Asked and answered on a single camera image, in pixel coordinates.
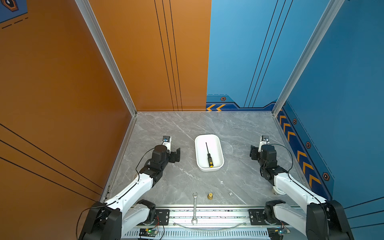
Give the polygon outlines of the black yellow screwdriver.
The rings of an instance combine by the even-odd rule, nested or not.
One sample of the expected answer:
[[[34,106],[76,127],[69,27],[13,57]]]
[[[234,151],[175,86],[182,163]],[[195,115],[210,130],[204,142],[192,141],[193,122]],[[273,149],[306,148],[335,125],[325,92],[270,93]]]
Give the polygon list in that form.
[[[213,168],[214,167],[214,164],[213,164],[213,159],[212,159],[212,156],[209,152],[209,148],[208,148],[208,143],[206,143],[206,148],[207,148],[207,157],[208,157],[208,164],[209,164],[209,167],[210,168]]]

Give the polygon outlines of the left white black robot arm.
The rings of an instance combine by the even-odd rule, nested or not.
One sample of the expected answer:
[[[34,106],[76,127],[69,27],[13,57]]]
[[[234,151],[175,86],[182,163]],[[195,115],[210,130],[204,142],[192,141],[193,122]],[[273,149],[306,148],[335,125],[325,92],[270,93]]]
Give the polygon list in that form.
[[[161,179],[168,163],[180,161],[181,149],[172,152],[170,145],[163,143],[150,149],[152,157],[127,187],[105,203],[95,202],[82,211],[88,214],[80,233],[76,226],[77,240],[120,240],[125,231],[155,220],[156,205],[140,198]]]

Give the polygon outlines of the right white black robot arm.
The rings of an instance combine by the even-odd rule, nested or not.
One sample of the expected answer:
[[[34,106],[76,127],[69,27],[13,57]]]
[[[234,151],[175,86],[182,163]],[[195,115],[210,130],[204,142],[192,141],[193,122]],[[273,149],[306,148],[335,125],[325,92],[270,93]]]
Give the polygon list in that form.
[[[260,164],[261,176],[301,208],[298,211],[281,200],[266,202],[264,215],[268,224],[287,223],[309,240],[354,239],[343,206],[297,182],[278,165],[273,145],[251,146],[250,157]]]

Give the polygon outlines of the white rectangular plastic bin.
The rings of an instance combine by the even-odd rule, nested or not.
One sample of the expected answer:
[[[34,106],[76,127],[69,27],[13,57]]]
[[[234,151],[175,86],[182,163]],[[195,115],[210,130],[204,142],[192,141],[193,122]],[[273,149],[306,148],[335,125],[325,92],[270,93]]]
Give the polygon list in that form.
[[[224,155],[218,136],[200,135],[195,138],[196,162],[203,172],[220,170],[224,163]]]

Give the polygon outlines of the white round tape roll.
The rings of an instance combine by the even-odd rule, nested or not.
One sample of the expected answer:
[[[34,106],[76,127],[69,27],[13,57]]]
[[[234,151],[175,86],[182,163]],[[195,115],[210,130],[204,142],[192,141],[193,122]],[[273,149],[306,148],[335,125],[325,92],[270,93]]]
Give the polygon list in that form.
[[[284,191],[280,190],[280,189],[279,189],[278,187],[276,187],[276,186],[273,186],[273,190],[274,190],[274,192],[275,192],[276,195],[281,195],[281,196],[283,196],[283,195],[286,194]]]

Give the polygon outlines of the silver combination wrench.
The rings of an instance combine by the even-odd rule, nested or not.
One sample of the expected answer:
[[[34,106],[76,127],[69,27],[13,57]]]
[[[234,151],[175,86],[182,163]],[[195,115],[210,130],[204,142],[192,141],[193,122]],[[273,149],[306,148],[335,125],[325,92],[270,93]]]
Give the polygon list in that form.
[[[193,218],[191,220],[192,225],[196,225],[198,223],[197,219],[197,200],[198,200],[198,193],[193,193],[194,198],[194,205],[193,205]]]

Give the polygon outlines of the right green circuit board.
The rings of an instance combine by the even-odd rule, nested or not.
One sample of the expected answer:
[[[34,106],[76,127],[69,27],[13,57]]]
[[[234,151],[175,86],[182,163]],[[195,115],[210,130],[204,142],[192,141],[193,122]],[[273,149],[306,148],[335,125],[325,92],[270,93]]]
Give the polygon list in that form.
[[[291,233],[289,229],[268,228],[267,230],[270,240],[283,240],[285,235]]]

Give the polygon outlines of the green circuit board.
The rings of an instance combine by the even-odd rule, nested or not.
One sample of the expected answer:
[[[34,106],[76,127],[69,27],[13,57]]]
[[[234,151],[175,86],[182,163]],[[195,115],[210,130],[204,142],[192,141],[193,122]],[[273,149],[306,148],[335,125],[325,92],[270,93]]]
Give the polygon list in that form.
[[[283,240],[285,235],[291,233],[289,229],[268,228],[267,230],[270,240]]]
[[[158,229],[144,229],[141,228],[139,231],[139,239],[140,240],[154,240],[158,236]]]

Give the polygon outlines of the left green circuit board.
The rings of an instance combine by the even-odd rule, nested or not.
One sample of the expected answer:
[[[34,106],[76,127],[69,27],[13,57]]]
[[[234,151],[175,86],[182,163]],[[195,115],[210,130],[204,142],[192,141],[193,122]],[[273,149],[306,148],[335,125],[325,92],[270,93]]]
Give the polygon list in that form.
[[[144,229],[141,228],[139,231],[139,239],[140,240],[154,240],[158,236],[158,229]]]

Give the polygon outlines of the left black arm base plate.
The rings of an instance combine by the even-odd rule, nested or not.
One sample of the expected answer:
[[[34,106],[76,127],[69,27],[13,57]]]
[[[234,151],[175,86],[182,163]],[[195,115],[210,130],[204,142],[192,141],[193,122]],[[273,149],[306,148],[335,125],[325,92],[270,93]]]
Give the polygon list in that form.
[[[138,224],[138,226],[156,226],[160,222],[160,226],[168,226],[170,220],[169,209],[156,209],[156,214],[151,222],[144,222]]]

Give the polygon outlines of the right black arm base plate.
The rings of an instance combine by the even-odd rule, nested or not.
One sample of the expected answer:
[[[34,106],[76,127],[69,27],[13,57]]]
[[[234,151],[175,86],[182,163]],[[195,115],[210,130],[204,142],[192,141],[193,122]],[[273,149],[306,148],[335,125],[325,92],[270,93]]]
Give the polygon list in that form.
[[[249,213],[249,218],[250,218],[250,222],[251,222],[252,226],[256,226],[256,225],[260,225],[260,226],[261,225],[271,225],[271,226],[276,225],[277,226],[277,225],[281,224],[280,221],[277,221],[275,223],[269,223],[266,220],[264,209],[249,209],[248,213]]]

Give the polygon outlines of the aluminium front rail frame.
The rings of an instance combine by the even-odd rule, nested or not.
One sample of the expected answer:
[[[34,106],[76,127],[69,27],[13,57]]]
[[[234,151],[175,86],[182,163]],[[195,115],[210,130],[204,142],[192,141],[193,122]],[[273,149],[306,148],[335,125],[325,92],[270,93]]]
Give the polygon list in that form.
[[[249,218],[249,209],[264,209],[263,207],[249,206],[197,206],[197,226],[207,227],[231,227],[240,223],[247,223],[227,232],[191,231],[181,227],[174,227],[173,222],[185,226],[193,226],[192,206],[178,206],[157,209],[169,209],[170,220],[168,226],[135,226],[122,235],[124,240],[139,240],[139,231],[144,229],[158,229],[158,236],[154,240],[270,240],[268,228],[289,229],[291,233],[284,236],[284,240],[304,240],[306,237],[287,223],[280,225],[256,225],[252,226]]]

